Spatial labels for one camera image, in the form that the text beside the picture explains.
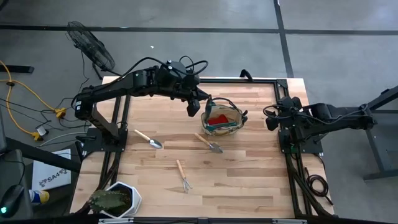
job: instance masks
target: gray floor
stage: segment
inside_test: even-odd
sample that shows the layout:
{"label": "gray floor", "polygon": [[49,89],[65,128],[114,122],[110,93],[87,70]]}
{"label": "gray floor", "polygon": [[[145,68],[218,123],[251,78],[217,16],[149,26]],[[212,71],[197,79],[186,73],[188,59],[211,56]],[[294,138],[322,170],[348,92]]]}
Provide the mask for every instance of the gray floor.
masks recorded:
{"label": "gray floor", "polygon": [[[396,1],[280,0],[280,5],[286,29],[398,29]],[[271,0],[13,0],[0,12],[1,24],[65,25],[70,20],[87,26],[277,28]],[[114,57],[118,72],[145,56],[166,60],[187,54],[194,60],[210,62],[205,76],[235,77],[245,68],[255,77],[286,77],[278,34],[95,32],[95,35]],[[384,89],[398,85],[398,35],[288,35],[287,43],[294,75],[304,78],[311,103],[360,105]],[[33,75],[13,77],[29,85],[51,105],[63,97],[74,96],[84,81],[80,52],[65,32],[1,30],[0,60],[34,66]],[[86,76],[90,77],[87,85],[99,84],[87,59],[85,68]],[[6,87],[0,89],[2,98],[6,93]],[[13,89],[11,101],[45,109],[21,86]],[[34,112],[15,109],[42,119]],[[2,110],[7,135],[36,145]],[[29,130],[38,124],[14,114]],[[67,117],[72,118],[73,113],[69,111]],[[51,130],[49,138],[62,133]],[[364,131],[338,131],[329,134],[322,143],[336,214],[398,222],[398,178],[362,180],[363,175],[377,171]]]}

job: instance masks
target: red cloth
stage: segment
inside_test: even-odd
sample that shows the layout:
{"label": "red cloth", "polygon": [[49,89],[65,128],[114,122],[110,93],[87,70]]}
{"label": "red cloth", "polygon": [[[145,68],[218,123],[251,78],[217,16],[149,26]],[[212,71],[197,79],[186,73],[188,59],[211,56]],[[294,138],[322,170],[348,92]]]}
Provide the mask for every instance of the red cloth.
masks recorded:
{"label": "red cloth", "polygon": [[225,115],[221,114],[218,116],[218,118],[211,118],[207,122],[210,125],[223,124],[223,123],[228,123],[228,118]]}

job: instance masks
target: wooden tabletop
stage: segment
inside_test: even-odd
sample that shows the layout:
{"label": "wooden tabletop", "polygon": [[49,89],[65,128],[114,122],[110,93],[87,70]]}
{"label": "wooden tabletop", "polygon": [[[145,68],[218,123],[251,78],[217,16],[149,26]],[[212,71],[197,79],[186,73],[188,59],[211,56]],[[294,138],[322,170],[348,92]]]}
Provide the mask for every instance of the wooden tabletop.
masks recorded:
{"label": "wooden tabletop", "polygon": [[[104,77],[104,83],[115,77]],[[287,79],[289,93],[308,104],[301,78]],[[199,87],[213,97],[225,97],[248,110],[248,121],[237,133],[211,137],[201,130],[200,114],[188,117],[187,103],[164,96],[131,98],[126,150],[122,153],[118,180],[134,186],[142,196],[137,217],[294,217],[284,155],[280,152],[277,131],[268,131],[263,107],[275,103],[270,84],[210,84]],[[123,100],[119,114],[122,114]],[[114,100],[98,103],[98,111],[111,120]],[[141,131],[160,141],[164,148],[154,149],[133,132]],[[195,133],[218,143],[222,154],[210,152]],[[103,152],[85,159],[76,186],[71,212],[88,200],[98,185]],[[176,160],[180,160],[193,187],[185,194]],[[304,154],[303,163],[310,174],[325,177],[321,162]],[[302,194],[298,190],[300,208]],[[317,198],[333,213],[325,198]]]}

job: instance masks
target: hexagonal pot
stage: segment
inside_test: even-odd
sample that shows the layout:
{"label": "hexagonal pot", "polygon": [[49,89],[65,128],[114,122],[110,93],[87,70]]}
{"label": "hexagonal pot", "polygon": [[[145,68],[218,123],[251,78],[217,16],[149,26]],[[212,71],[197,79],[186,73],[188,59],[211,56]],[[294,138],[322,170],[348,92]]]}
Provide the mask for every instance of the hexagonal pot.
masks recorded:
{"label": "hexagonal pot", "polygon": [[122,193],[129,194],[131,198],[131,205],[128,209],[124,209],[123,211],[119,211],[117,213],[112,213],[111,211],[101,211],[100,213],[105,214],[111,218],[122,218],[122,217],[128,217],[131,215],[134,215],[137,213],[138,208],[141,204],[142,198],[141,195],[139,195],[137,189],[135,187],[131,187],[128,184],[125,184],[123,182],[117,181],[114,183],[112,186],[108,187],[106,189],[108,190],[118,190],[121,191]]}

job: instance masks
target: cactus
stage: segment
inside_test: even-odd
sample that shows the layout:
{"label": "cactus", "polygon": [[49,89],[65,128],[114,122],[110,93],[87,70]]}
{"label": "cactus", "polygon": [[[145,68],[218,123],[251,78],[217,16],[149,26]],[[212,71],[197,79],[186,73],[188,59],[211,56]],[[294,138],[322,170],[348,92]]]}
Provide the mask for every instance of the cactus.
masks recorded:
{"label": "cactus", "polygon": [[88,204],[94,212],[102,210],[108,212],[126,205],[129,200],[128,197],[128,195],[118,191],[97,190],[90,196]]}

